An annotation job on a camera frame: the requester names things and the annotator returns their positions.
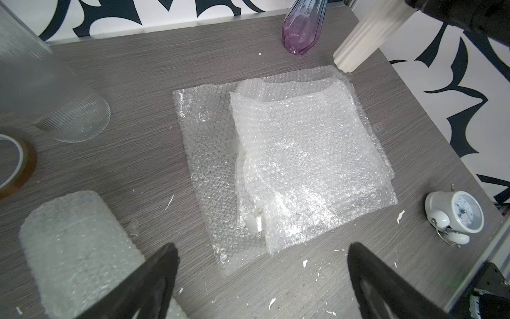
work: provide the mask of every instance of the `bubble wrap sheet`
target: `bubble wrap sheet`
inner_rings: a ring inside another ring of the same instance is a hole
[[[24,221],[19,239],[51,319],[75,318],[145,261],[93,191],[41,205]],[[173,298],[166,318],[187,318]]]
[[[263,93],[271,102],[231,93],[246,152],[245,187],[263,208],[270,253],[397,203],[390,170],[349,90],[338,80],[327,84],[301,96],[290,94],[301,91],[299,84],[278,85],[274,93]],[[257,85],[248,86],[260,92]]]
[[[286,83],[271,83],[266,79],[249,79],[242,81],[236,88],[235,93],[260,102],[274,102],[290,99],[300,95],[321,92],[329,88],[333,83],[337,82],[340,82],[339,85],[341,85],[341,91],[343,92],[345,98],[344,102],[351,107],[355,107],[356,111],[358,112],[357,117],[361,121],[361,124],[365,128],[366,134],[372,140],[375,149],[378,151],[381,159],[384,162],[383,166],[388,171],[390,178],[393,178],[395,174],[393,173],[389,160],[387,159],[377,137],[373,133],[363,108],[355,98],[354,88],[336,69],[331,71],[329,78],[310,82],[292,81]],[[245,157],[246,155],[244,147],[243,145],[240,145],[238,160],[236,163],[238,223],[240,225],[242,223],[246,223],[250,231],[257,232],[265,229],[265,223],[263,220],[261,220],[262,208],[250,200],[250,195],[246,190],[243,173]]]
[[[393,174],[379,141],[373,134],[363,109],[353,94],[353,88],[344,75],[333,66],[292,71],[259,79],[263,84],[295,82],[306,93],[328,87],[332,79],[344,81],[351,92],[359,119],[380,153],[387,171]],[[319,81],[309,87],[311,81]],[[240,217],[242,214],[260,215],[262,207],[253,203],[244,185],[244,157],[231,114],[230,93],[239,82],[222,85],[205,84],[177,90],[173,93],[174,104],[183,132],[184,146],[188,156],[191,180],[196,191],[200,209],[211,238],[220,272],[228,275],[239,267],[253,261],[267,251],[265,232],[253,233]],[[239,94],[253,94],[245,87]],[[260,91],[251,95],[254,100],[267,102]],[[279,99],[288,99],[282,94]]]

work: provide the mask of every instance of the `wood grain tabletop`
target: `wood grain tabletop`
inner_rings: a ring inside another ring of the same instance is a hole
[[[97,137],[66,144],[0,112],[0,128],[26,139],[38,153],[32,178],[0,201],[1,318],[45,318],[19,228],[39,205],[78,190],[99,193],[123,226],[136,217],[140,235],[134,243],[146,257],[169,241],[177,245],[175,289],[183,291],[175,298],[193,319],[333,318],[333,312],[359,318],[345,256],[355,241],[445,307],[503,217],[380,51],[351,78],[392,163],[399,204],[220,276],[172,91],[331,65],[333,52],[358,22],[348,7],[331,8],[317,44],[293,56],[281,43],[282,21],[283,16],[270,16],[52,47],[109,102],[112,117]],[[484,229],[460,249],[435,236],[423,207],[429,192],[448,191],[450,183],[474,195],[486,218]]]

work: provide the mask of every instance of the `tape roll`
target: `tape roll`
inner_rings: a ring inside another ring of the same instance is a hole
[[[0,134],[0,140],[11,141],[19,152],[19,159],[14,172],[4,181],[0,181],[0,200],[19,190],[35,170],[37,153],[32,145],[14,136]]]

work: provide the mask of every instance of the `pink glass vase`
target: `pink glass vase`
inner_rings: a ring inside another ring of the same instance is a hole
[[[292,54],[303,55],[320,37],[327,0],[296,0],[284,19],[282,42]]]

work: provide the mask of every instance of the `white alarm clock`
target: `white alarm clock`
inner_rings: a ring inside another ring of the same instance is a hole
[[[428,221],[447,244],[469,243],[469,236],[483,228],[483,212],[476,199],[465,191],[435,191],[425,199]]]

